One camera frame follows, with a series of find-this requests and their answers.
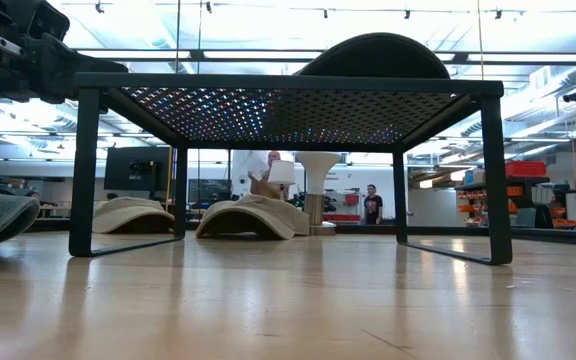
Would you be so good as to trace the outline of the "black perforated metal stand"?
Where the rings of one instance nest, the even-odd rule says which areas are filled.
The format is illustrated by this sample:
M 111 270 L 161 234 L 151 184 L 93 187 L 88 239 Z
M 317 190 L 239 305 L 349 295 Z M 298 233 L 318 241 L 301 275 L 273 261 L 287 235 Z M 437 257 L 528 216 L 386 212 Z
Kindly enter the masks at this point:
M 490 253 L 512 261 L 498 81 L 276 75 L 79 73 L 68 250 L 93 257 L 99 113 L 108 108 L 177 152 L 175 236 L 185 235 L 190 149 L 388 153 L 394 200 L 406 210 L 404 154 L 473 113 L 482 121 Z

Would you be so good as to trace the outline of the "shelf with orange bins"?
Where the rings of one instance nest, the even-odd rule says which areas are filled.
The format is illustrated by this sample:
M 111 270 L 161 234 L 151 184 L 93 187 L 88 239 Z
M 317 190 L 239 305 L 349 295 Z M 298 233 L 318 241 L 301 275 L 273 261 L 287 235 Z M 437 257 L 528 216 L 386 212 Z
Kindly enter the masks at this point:
M 548 177 L 507 177 L 506 191 L 509 221 L 512 227 L 534 228 L 537 195 Z M 485 184 L 468 184 L 456 188 L 457 211 L 466 227 L 489 225 L 488 195 Z

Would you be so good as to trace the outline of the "beige baseball cap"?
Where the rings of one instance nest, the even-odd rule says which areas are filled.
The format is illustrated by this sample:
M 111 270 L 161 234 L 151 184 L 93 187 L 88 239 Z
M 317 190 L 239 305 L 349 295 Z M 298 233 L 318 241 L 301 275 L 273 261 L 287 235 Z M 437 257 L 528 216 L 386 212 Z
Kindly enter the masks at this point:
M 92 231 L 99 234 L 161 234 L 174 230 L 175 218 L 157 201 L 117 197 L 94 205 Z
M 309 236 L 309 215 L 288 202 L 261 195 L 245 195 L 237 201 L 211 205 L 195 232 L 197 238 L 242 234 L 256 234 L 273 240 Z

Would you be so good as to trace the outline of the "red storage bin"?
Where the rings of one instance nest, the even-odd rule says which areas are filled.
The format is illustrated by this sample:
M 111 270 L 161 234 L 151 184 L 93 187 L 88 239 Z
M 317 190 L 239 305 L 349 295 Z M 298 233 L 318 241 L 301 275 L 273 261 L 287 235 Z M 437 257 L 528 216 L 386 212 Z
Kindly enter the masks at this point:
M 545 177 L 546 165 L 543 161 L 510 161 L 505 164 L 507 177 Z

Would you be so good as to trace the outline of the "yellow pole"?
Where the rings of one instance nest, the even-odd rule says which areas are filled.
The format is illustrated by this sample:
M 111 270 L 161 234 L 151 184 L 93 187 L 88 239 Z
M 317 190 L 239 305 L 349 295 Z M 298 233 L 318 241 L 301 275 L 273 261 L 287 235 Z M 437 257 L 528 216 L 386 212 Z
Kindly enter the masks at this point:
M 170 147 L 168 152 L 168 170 L 167 170 L 167 186 L 165 198 L 165 210 L 168 213 L 172 212 L 174 206 L 173 199 L 173 183 L 174 183 L 174 148 Z

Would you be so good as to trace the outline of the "white tapered object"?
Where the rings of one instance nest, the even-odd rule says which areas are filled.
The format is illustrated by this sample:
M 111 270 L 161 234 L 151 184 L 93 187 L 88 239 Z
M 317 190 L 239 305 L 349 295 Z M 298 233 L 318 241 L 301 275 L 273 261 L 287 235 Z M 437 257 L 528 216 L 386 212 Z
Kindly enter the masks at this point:
M 291 161 L 275 160 L 270 167 L 268 182 L 279 185 L 293 185 L 295 183 L 295 166 Z

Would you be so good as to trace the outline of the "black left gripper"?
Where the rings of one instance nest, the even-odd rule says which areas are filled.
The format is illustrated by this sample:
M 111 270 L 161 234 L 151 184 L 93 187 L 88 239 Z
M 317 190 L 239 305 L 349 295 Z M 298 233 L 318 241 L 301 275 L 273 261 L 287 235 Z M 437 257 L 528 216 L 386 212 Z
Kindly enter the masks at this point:
M 47 103 L 61 104 L 78 97 L 75 74 L 79 72 L 127 73 L 120 63 L 83 55 L 44 33 L 39 42 L 39 90 L 31 85 L 27 70 L 32 18 L 43 0 L 0 0 L 0 97 L 12 100 L 39 98 Z M 99 112 L 109 108 L 101 104 Z

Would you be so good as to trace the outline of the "black monitor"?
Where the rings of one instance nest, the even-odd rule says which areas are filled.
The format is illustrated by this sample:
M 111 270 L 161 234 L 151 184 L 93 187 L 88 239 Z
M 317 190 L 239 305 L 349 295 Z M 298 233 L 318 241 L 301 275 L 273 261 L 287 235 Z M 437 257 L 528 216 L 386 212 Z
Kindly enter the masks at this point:
M 110 148 L 107 150 L 104 188 L 125 191 L 165 191 L 168 186 L 168 167 L 168 148 Z

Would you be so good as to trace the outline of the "white pillar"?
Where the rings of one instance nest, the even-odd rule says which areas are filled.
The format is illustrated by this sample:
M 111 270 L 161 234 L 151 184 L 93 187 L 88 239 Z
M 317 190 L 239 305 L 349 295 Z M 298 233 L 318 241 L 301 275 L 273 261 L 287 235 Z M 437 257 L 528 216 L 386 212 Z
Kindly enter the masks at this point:
M 250 192 L 252 174 L 260 180 L 268 169 L 267 151 L 233 150 L 231 163 L 232 194 L 243 196 Z

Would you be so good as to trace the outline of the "black aluminium table frame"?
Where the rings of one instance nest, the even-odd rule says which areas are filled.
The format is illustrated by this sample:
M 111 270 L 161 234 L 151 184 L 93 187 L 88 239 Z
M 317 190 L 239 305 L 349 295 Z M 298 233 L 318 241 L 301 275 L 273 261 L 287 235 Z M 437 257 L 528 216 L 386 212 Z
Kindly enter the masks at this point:
M 39 219 L 27 230 L 34 232 L 59 232 L 70 229 L 69 219 Z M 385 225 L 337 224 L 337 234 L 397 235 L 398 229 L 392 223 Z M 488 236 L 488 228 L 407 226 L 407 234 L 430 236 Z M 511 228 L 511 237 L 518 240 L 573 244 L 576 245 L 576 230 Z

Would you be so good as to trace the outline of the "dark display screen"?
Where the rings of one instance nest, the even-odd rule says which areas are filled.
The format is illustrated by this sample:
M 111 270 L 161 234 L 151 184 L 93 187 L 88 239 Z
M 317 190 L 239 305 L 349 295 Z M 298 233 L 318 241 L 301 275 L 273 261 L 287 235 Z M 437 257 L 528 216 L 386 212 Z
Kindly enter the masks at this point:
M 190 203 L 218 202 L 231 198 L 229 182 L 221 179 L 190 179 L 187 191 L 187 201 Z

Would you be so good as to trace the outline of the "person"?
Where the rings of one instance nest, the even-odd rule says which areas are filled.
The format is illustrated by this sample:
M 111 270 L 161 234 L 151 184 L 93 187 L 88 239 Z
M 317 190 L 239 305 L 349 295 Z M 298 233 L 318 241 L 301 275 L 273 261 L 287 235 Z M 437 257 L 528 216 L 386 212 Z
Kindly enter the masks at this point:
M 288 200 L 289 185 L 268 182 L 273 163 L 275 161 L 279 161 L 280 159 L 280 153 L 276 150 L 272 150 L 267 155 L 267 169 L 261 173 L 260 178 L 258 178 L 253 172 L 248 172 L 248 177 L 251 182 L 251 194 L 265 196 L 282 201 Z
M 379 225 L 382 222 L 383 199 L 377 194 L 374 184 L 367 186 L 367 195 L 364 199 L 364 223 Z

